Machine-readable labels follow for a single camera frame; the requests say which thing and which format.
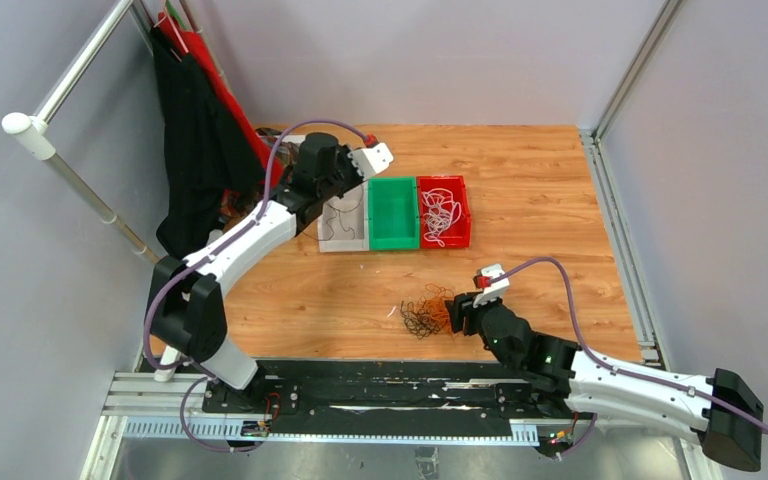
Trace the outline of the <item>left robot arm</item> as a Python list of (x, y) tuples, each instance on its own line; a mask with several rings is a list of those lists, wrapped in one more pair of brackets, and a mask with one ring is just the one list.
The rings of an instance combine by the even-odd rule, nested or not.
[(295, 163), (250, 215), (184, 259), (167, 256), (155, 265), (143, 339), (160, 339), (229, 386), (228, 400), (239, 411), (258, 411), (267, 389), (255, 379), (257, 362), (230, 337), (225, 297), (268, 253), (315, 222), (329, 200), (361, 186), (392, 161), (388, 147), (375, 139), (351, 148), (331, 134), (307, 134)]

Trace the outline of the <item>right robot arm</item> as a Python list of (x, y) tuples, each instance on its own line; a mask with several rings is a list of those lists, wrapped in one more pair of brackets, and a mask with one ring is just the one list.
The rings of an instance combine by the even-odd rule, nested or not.
[(531, 384), (540, 414), (567, 409), (635, 422), (699, 445), (720, 465), (760, 471), (764, 406), (739, 374), (678, 374), (613, 359), (534, 331), (501, 300), (476, 305), (476, 296), (445, 301), (452, 331), (479, 336), (505, 369)]

